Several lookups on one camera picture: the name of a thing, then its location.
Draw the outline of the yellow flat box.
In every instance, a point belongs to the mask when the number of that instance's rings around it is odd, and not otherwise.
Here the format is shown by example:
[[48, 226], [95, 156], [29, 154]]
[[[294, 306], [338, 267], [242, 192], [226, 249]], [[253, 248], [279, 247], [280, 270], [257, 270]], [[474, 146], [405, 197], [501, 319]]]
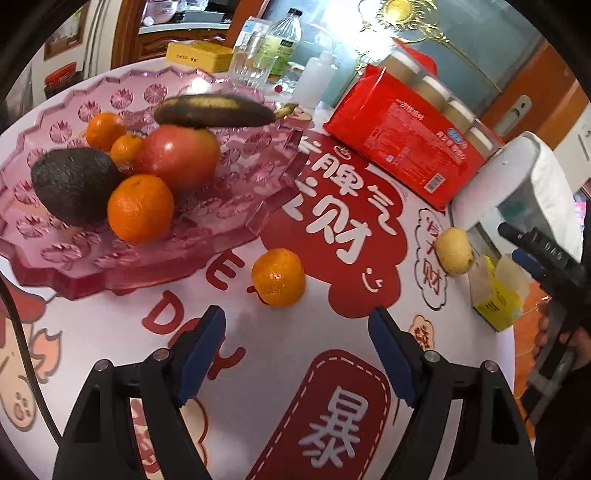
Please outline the yellow flat box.
[[170, 42], [165, 58], [172, 63], [215, 74], [228, 71], [232, 56], [231, 48], [195, 40], [189, 43]]

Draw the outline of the clear glass cup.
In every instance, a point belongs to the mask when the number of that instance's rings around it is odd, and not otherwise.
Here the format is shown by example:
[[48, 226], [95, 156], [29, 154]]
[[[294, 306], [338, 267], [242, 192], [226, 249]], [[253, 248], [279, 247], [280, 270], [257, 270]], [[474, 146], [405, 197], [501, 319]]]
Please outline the clear glass cup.
[[264, 46], [266, 34], [253, 32], [235, 46], [228, 74], [235, 82], [252, 88], [262, 88], [276, 62], [276, 55]]

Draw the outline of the red apple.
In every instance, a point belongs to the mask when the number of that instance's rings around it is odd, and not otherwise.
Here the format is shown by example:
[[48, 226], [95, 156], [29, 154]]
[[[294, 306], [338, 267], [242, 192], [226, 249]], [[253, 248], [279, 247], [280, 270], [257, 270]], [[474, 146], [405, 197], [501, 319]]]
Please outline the red apple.
[[207, 129], [163, 125], [150, 133], [133, 165], [137, 174], [160, 178], [175, 193], [204, 187], [221, 161], [221, 146]]

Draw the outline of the overripe dark banana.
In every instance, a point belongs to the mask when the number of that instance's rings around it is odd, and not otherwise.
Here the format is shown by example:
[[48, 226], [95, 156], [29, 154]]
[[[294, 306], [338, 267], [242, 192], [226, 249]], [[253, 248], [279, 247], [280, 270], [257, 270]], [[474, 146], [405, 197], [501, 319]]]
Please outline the overripe dark banana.
[[232, 94], [192, 94], [163, 100], [153, 112], [160, 126], [201, 128], [260, 127], [287, 117], [297, 109], [287, 103], [270, 109], [248, 97]]

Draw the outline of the printed white red table mat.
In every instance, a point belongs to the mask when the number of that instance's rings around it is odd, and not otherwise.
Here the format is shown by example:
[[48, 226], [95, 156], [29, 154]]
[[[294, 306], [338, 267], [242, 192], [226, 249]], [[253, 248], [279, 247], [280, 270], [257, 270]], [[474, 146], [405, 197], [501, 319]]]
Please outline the printed white red table mat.
[[[211, 305], [225, 312], [225, 338], [182, 412], [216, 479], [266, 479], [273, 467], [301, 479], [384, 472], [411, 411], [370, 341], [376, 305], [449, 361], [493, 360], [514, 380], [512, 332], [496, 332], [477, 315], [466, 279], [447, 277], [431, 248], [450, 216], [335, 144], [322, 128], [329, 113], [327, 106], [315, 110], [303, 146], [315, 161], [337, 156], [363, 180], [345, 199], [353, 223], [372, 230], [355, 263], [339, 260], [341, 244], [308, 231], [315, 204], [339, 193], [325, 169], [311, 164], [301, 174], [304, 192], [271, 216], [259, 238], [213, 256], [189, 277], [79, 300], [18, 286], [40, 387], [59, 427], [97, 360], [142, 360]], [[253, 264], [277, 248], [304, 266], [304, 296], [290, 307], [267, 305], [252, 285]]]

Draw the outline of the yellow pear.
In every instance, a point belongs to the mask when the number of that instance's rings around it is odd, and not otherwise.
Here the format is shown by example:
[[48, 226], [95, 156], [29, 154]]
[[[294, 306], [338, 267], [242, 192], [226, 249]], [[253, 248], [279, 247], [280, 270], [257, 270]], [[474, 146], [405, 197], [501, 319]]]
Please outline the yellow pear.
[[475, 261], [467, 232], [458, 227], [451, 227], [438, 237], [435, 251], [443, 269], [452, 276], [466, 274]]

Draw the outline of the white squeeze bottle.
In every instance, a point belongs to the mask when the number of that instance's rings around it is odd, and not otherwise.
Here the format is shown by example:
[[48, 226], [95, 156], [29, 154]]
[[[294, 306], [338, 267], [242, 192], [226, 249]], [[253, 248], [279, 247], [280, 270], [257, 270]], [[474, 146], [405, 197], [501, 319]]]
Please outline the white squeeze bottle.
[[301, 108], [315, 109], [337, 71], [334, 54], [322, 52], [318, 57], [311, 57], [295, 84], [291, 99]]

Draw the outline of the dark green avocado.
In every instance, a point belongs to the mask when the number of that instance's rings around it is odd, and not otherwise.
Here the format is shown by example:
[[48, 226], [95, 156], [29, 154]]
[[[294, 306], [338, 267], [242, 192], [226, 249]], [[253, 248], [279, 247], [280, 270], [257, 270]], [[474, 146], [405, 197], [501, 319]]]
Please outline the dark green avocado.
[[58, 220], [75, 227], [105, 221], [108, 200], [123, 179], [106, 153], [89, 147], [51, 150], [31, 167], [40, 202]]

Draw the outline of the orange with dark scar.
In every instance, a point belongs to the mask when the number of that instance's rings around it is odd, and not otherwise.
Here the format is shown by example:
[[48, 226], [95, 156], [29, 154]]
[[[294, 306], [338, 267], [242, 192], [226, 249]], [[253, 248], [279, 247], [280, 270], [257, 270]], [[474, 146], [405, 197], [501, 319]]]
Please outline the orange with dark scar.
[[87, 144], [97, 150], [109, 152], [115, 141], [126, 133], [123, 120], [112, 112], [95, 115], [85, 132]]

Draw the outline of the yellow tissue box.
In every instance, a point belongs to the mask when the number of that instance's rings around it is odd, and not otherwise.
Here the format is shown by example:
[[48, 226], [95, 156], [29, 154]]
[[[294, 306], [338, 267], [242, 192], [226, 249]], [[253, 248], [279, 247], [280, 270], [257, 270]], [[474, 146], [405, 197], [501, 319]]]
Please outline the yellow tissue box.
[[508, 329], [522, 316], [530, 281], [509, 255], [497, 263], [477, 257], [468, 277], [472, 307], [495, 331]]

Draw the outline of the red paper cup package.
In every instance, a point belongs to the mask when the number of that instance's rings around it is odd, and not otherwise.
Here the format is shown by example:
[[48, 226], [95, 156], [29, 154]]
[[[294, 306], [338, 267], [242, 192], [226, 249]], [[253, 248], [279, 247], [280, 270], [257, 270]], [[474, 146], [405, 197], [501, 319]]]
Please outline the red paper cup package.
[[503, 145], [438, 78], [435, 62], [402, 44], [366, 66], [325, 130], [438, 210]]

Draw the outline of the white appliance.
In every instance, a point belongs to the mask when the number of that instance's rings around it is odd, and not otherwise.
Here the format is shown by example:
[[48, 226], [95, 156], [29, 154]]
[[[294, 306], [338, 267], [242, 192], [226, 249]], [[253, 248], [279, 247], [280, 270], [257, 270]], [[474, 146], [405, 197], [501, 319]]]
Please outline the white appliance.
[[498, 261], [515, 246], [498, 233], [507, 222], [538, 228], [579, 261], [583, 234], [573, 192], [554, 152], [525, 132], [497, 151], [451, 204], [453, 225], [465, 230], [478, 256]]

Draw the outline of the clear plastic bottle green label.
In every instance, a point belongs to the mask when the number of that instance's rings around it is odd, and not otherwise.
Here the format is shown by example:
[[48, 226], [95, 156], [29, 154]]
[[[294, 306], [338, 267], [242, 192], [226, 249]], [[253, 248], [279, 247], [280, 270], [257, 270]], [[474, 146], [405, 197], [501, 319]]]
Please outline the clear plastic bottle green label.
[[301, 16], [303, 12], [290, 8], [287, 16], [270, 26], [263, 39], [259, 58], [264, 66], [270, 66], [267, 79], [276, 83], [287, 70], [287, 62], [301, 41]]

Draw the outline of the large orange near tray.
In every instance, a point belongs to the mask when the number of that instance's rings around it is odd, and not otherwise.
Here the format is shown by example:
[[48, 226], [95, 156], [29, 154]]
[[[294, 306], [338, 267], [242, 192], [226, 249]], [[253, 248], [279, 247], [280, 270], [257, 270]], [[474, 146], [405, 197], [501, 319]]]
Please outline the large orange near tray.
[[304, 296], [304, 266], [290, 250], [267, 251], [253, 264], [250, 275], [260, 299], [272, 307], [293, 306]]

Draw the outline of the small orange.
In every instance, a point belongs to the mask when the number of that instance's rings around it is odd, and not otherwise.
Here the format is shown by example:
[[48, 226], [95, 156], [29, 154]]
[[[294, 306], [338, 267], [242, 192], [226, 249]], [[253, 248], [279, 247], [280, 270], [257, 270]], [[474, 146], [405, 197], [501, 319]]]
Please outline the small orange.
[[119, 137], [110, 149], [110, 158], [117, 165], [132, 164], [143, 144], [143, 138], [134, 134]]

